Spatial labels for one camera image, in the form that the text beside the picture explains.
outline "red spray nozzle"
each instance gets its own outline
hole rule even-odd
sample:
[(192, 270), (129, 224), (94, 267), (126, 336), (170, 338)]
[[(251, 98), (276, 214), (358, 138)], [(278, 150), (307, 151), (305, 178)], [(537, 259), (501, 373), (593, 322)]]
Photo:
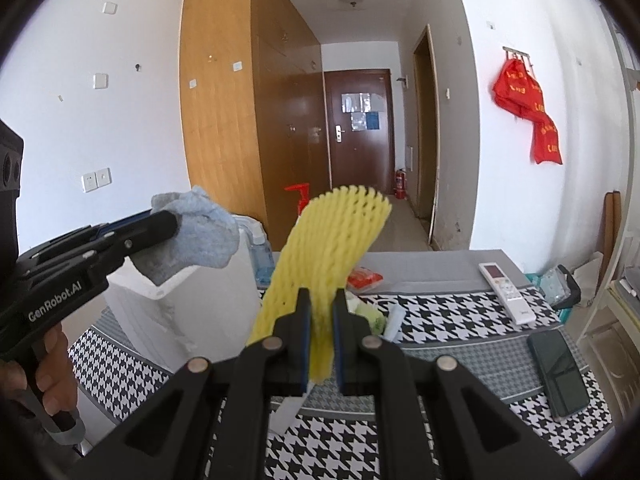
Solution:
[(294, 184), (287, 186), (284, 191), (299, 191), (300, 200), (298, 200), (298, 216), (302, 214), (302, 210), (309, 204), (309, 184)]

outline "blue-gray rag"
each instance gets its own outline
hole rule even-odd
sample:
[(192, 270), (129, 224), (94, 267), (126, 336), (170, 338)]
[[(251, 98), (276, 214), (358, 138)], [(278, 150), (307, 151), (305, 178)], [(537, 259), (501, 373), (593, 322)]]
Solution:
[(151, 199), (151, 211), (170, 211), (178, 218), (176, 235), (131, 255), (140, 273), (156, 286), (190, 266), (222, 269), (236, 254), (240, 233), (236, 220), (194, 186), (187, 193), (164, 193)]

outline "yellow foam net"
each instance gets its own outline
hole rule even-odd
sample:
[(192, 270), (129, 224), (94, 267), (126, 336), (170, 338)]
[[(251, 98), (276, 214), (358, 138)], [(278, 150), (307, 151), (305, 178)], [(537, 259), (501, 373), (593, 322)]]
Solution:
[(277, 318), (296, 308), (298, 289), (311, 294), (309, 378), (320, 383), (334, 360), (331, 306), (351, 269), (369, 249), (391, 212), (385, 196), (363, 186), (341, 187), (313, 199), (292, 229), (264, 295), (247, 344), (273, 333)]

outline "door frame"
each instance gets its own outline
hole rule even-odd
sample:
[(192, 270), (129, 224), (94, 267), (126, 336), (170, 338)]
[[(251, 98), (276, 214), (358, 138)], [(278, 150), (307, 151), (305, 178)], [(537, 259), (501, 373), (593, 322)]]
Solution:
[(436, 174), (435, 174), (435, 189), (433, 193), (433, 205), (431, 207), (431, 219), (429, 226), (429, 236), (428, 236), (428, 244), (432, 243), (433, 240), (433, 229), (436, 221), (436, 213), (438, 210), (438, 199), (440, 197), (440, 91), (438, 89), (438, 71), (436, 67), (436, 60), (434, 56), (434, 48), (433, 48), (433, 36), (431, 35), (431, 25), (428, 23), (425, 27), (424, 31), (418, 38), (418, 41), (415, 43), (412, 61), (414, 64), (414, 78), (416, 81), (415, 84), (415, 99), (416, 99), (416, 113), (417, 113), (417, 123), (418, 123), (418, 192), (417, 192), (417, 204), (416, 209), (420, 210), (420, 200), (422, 199), (422, 189), (424, 187), (424, 171), (425, 171), (425, 156), (423, 153), (424, 149), (424, 141), (423, 135), (424, 132), (422, 130), (422, 124), (420, 121), (420, 92), (418, 88), (418, 77), (417, 77), (417, 63), (416, 56), (418, 56), (418, 49), (422, 46), (424, 41), (427, 41), (427, 46), (429, 49), (430, 60), (431, 60), (431, 70), (433, 73), (433, 90), (435, 96), (435, 119), (436, 119)]
[[(392, 86), (391, 86), (391, 69), (390, 68), (362, 68), (362, 69), (353, 69), (353, 70), (327, 70), (322, 74), (322, 78), (324, 79), (324, 92), (325, 92), (325, 102), (326, 102), (326, 130), (327, 136), (335, 135), (335, 131), (332, 131), (330, 126), (330, 117), (329, 113), (333, 113), (333, 100), (331, 89), (326, 84), (326, 74), (328, 73), (353, 73), (358, 72), (361, 74), (367, 75), (378, 75), (384, 78), (385, 83), (385, 91), (386, 91), (386, 105), (387, 105), (387, 123), (388, 123), (388, 134), (389, 134), (389, 175), (387, 175), (388, 182), (393, 190), (395, 187), (396, 181), (396, 124), (394, 120), (394, 97), (392, 94)], [(329, 151), (329, 175), (331, 177), (331, 183), (333, 186), (334, 182), (334, 168), (332, 164), (332, 153), (331, 153), (331, 142), (329, 138), (328, 141), (328, 151)]]

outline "wooden wardrobe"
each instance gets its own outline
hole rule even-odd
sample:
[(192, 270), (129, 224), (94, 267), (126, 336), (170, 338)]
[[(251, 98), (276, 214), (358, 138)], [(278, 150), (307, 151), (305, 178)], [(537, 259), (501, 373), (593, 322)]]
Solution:
[(180, 106), (191, 185), (280, 250), (298, 193), (329, 189), (320, 44), (289, 0), (184, 0)]

